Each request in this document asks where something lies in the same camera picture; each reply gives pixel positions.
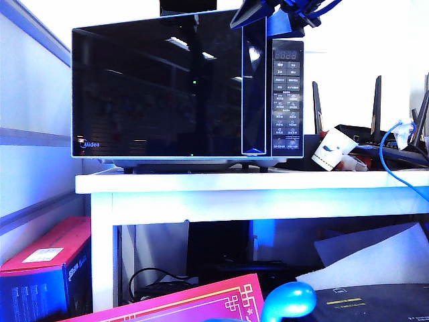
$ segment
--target microwave control panel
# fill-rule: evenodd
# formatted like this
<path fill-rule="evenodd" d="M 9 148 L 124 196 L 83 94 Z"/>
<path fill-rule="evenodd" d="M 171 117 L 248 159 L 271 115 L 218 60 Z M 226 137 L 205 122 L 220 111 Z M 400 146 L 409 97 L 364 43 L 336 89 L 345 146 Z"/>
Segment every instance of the microwave control panel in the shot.
<path fill-rule="evenodd" d="M 301 158 L 304 43 L 272 40 L 271 147 L 274 156 Z"/>

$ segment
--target blue cable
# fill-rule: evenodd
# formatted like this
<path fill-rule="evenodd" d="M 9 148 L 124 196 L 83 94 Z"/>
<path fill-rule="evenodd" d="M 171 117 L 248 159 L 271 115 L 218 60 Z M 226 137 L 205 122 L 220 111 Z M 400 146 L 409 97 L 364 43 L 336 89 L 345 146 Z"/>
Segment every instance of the blue cable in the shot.
<path fill-rule="evenodd" d="M 309 18 L 317 18 L 320 17 L 321 15 L 324 15 L 326 12 L 330 11 L 331 9 L 333 9 L 336 5 L 338 5 L 342 0 L 334 0 L 333 2 L 329 3 L 326 7 L 323 7 L 322 9 L 309 13 L 308 17 Z"/>
<path fill-rule="evenodd" d="M 383 138 L 381 139 L 381 143 L 380 143 L 380 150 L 379 150 L 379 157 L 380 157 L 380 161 L 381 164 L 383 165 L 384 170 L 387 171 L 387 173 L 389 173 L 392 177 L 394 177 L 396 180 L 406 184 L 407 186 L 409 186 L 411 189 L 413 189 L 414 191 L 416 191 L 421 197 L 423 197 L 423 199 L 425 199 L 426 201 L 429 201 L 429 197 L 425 196 L 423 193 L 421 193 L 419 190 L 417 190 L 417 188 L 413 185 L 411 185 L 410 183 L 406 182 L 404 179 L 401 179 L 400 177 L 396 176 L 386 165 L 386 163 L 384 162 L 384 157 L 383 157 L 383 145 L 384 145 L 384 141 L 387 139 L 388 135 L 398 126 L 402 125 L 402 122 L 398 122 L 397 124 L 395 124 L 389 131 L 387 131 L 385 133 L 385 135 L 383 136 Z"/>

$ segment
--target microwave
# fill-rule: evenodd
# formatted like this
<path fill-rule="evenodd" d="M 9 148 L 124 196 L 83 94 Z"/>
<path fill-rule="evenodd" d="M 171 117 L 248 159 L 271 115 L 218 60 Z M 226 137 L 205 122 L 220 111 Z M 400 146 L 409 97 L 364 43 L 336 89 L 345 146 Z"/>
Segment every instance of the microwave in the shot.
<path fill-rule="evenodd" d="M 72 31 L 72 157 L 126 170 L 262 169 L 303 157 L 300 41 L 235 10 Z"/>

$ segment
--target black cable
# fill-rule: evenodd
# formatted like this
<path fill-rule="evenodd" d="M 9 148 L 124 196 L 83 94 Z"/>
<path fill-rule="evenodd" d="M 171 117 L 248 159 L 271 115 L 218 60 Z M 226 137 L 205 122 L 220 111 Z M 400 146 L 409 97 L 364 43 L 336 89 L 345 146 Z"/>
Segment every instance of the black cable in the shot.
<path fill-rule="evenodd" d="M 136 298 L 134 297 L 133 291 L 132 291 L 132 289 L 131 289 L 131 283 L 133 282 L 133 279 L 134 279 L 138 274 L 140 274 L 141 272 L 144 272 L 144 271 L 146 271 L 146 270 L 156 270 L 156 271 L 158 271 L 158 272 L 162 272 L 162 273 L 164 273 L 165 275 L 171 276 L 172 278 L 175 278 L 176 280 L 187 280 L 187 279 L 189 279 L 189 277 L 188 277 L 188 276 L 187 276 L 187 277 L 179 277 L 179 276 L 175 276 L 175 275 L 173 275 L 173 274 L 171 274 L 171 273 L 167 272 L 166 270 L 162 270 L 162 269 L 160 269 L 160 268 L 156 268 L 156 267 L 145 267 L 145 268 L 142 268 L 141 270 L 138 270 L 137 272 L 135 272 L 135 273 L 134 273 L 134 274 L 129 278 L 129 282 L 128 282 L 128 293 L 129 293 L 129 296 L 131 297 L 131 300 L 132 300 L 133 302 L 135 302 L 135 301 L 136 301 Z"/>

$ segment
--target router antenna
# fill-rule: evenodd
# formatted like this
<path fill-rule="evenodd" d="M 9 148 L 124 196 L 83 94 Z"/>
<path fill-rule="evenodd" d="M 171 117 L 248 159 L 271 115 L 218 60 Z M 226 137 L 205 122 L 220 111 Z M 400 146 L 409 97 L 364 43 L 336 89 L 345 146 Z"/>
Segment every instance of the router antenna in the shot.
<path fill-rule="evenodd" d="M 381 119 L 381 75 L 375 80 L 373 121 L 371 124 L 371 142 L 379 143 L 381 141 L 380 132 Z"/>
<path fill-rule="evenodd" d="M 420 137 L 422 136 L 422 133 L 423 133 L 424 122 L 426 120 L 426 114 L 428 112 L 428 106 L 429 106 L 429 91 L 426 91 L 426 93 L 424 94 L 422 106 L 418 112 L 417 122 L 414 122 L 416 123 L 416 132 L 414 133 L 414 137 L 411 142 L 411 145 L 414 147 L 417 147 L 420 142 Z"/>
<path fill-rule="evenodd" d="M 313 106 L 314 106 L 314 128 L 316 134 L 323 132 L 322 124 L 322 108 L 320 107 L 320 96 L 319 96 L 319 87 L 316 82 L 312 83 L 313 85 Z"/>
<path fill-rule="evenodd" d="M 417 109 L 412 109 L 412 110 L 411 110 L 411 116 L 412 116 L 412 118 L 413 118 L 413 122 L 414 122 L 414 124 L 417 124 L 417 119 L 418 119 L 418 116 L 417 116 Z"/>

